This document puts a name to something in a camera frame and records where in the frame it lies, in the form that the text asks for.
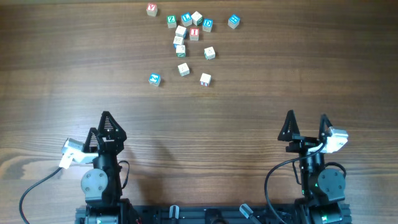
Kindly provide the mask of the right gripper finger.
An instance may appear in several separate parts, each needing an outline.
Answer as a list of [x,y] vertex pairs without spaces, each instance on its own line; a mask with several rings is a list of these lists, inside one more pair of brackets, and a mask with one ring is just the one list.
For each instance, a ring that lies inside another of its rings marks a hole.
[[293,110],[287,112],[284,125],[277,137],[278,141],[294,141],[300,139],[300,131]]
[[326,114],[322,114],[320,116],[320,127],[318,132],[318,140],[320,142],[326,142],[327,137],[330,137],[329,128],[332,126],[328,116]]

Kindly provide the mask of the white block letter A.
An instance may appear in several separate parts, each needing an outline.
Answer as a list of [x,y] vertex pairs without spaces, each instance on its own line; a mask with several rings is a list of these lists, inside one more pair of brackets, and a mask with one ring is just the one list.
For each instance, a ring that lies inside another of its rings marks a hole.
[[204,56],[207,60],[214,59],[216,57],[215,50],[213,47],[208,47],[204,49]]

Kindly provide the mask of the white block red H side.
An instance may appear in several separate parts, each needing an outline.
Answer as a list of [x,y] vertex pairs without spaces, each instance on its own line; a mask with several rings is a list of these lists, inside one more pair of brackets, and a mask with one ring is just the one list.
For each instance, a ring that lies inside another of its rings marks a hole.
[[209,86],[211,82],[211,75],[207,73],[202,73],[200,78],[200,85]]

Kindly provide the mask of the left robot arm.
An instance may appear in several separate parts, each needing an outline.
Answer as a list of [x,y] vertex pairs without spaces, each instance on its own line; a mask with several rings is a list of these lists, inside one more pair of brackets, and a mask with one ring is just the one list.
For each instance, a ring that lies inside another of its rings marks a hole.
[[137,222],[128,199],[122,199],[122,189],[117,155],[124,149],[127,139],[111,113],[104,111],[97,128],[89,130],[84,153],[93,153],[93,168],[81,180],[85,193],[86,208],[76,210],[75,223],[118,223]]

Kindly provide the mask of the plain wooden block six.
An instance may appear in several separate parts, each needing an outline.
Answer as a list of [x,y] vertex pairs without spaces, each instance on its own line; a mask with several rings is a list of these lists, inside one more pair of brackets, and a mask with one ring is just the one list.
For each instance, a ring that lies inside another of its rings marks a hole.
[[188,75],[190,73],[190,69],[187,65],[187,63],[183,63],[177,66],[179,74],[184,77],[185,75]]

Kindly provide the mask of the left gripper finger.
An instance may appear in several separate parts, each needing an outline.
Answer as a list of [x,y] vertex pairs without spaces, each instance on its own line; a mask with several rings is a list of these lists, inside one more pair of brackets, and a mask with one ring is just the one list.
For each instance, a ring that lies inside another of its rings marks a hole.
[[83,147],[84,153],[97,153],[98,152],[98,130],[96,128],[90,128],[85,145]]
[[98,125],[100,133],[119,131],[120,127],[109,111],[103,111]]

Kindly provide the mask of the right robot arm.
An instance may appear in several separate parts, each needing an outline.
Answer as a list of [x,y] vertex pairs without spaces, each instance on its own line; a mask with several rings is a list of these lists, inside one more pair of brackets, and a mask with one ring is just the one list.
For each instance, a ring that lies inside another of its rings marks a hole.
[[339,151],[348,142],[344,129],[334,128],[327,115],[320,118],[318,137],[305,137],[292,110],[287,112],[278,140],[288,142],[287,152],[297,153],[303,198],[294,202],[295,223],[339,223],[345,199],[346,170],[337,162],[325,162],[324,155]]

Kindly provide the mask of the blue number two block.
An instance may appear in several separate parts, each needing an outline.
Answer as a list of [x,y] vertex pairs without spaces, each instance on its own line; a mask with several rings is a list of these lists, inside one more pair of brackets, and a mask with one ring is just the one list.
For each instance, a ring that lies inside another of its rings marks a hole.
[[159,86],[161,83],[161,76],[156,73],[152,73],[149,77],[149,83],[154,86]]

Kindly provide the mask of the white block green Z side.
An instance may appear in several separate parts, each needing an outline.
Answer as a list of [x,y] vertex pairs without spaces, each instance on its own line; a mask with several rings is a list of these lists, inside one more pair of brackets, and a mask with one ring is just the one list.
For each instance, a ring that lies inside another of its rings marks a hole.
[[177,57],[186,57],[186,47],[184,45],[177,45],[175,51]]

